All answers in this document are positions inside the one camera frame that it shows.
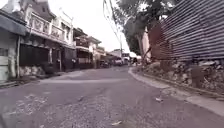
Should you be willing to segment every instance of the storefront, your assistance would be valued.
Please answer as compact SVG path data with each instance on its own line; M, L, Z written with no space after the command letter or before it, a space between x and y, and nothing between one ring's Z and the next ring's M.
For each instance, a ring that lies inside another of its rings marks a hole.
M24 21L0 10L0 83L17 76L17 43L25 32Z

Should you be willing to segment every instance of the cracked pavement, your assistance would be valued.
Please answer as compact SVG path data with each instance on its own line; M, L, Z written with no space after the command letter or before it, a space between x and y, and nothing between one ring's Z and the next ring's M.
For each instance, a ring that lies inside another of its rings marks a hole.
M224 126L224 117L137 81L125 67L72 72L2 89L0 112L8 128Z

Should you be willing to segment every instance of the corrugated metal fence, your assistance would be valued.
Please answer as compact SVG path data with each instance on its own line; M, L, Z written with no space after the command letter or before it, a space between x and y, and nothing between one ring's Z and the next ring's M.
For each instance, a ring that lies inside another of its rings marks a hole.
M182 0L149 39L157 59L224 59L224 1Z

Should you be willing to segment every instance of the house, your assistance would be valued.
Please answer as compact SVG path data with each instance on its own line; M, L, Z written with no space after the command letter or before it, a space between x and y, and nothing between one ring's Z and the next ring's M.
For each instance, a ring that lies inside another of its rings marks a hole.
M97 68L100 60L100 54L98 53L97 48L99 48L98 45L101 43L101 41L92 36L88 36L87 40L89 42L89 48L93 55L93 67Z
M73 68L72 20L64 21L62 10L56 16L47 0L11 0L4 8L16 10L27 22L26 36L20 41L20 76L41 74L49 63L56 71Z
M0 9L0 83L18 75L18 42L25 36L25 24L16 15Z
M76 68L87 69L93 67L93 54L90 49L88 35L80 28L73 29L74 44L76 44Z

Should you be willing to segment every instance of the road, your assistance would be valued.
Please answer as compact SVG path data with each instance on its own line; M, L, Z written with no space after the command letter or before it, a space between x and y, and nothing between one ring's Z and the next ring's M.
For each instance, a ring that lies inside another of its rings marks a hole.
M0 112L8 128L224 127L223 117L135 80L128 68L77 71L2 89Z

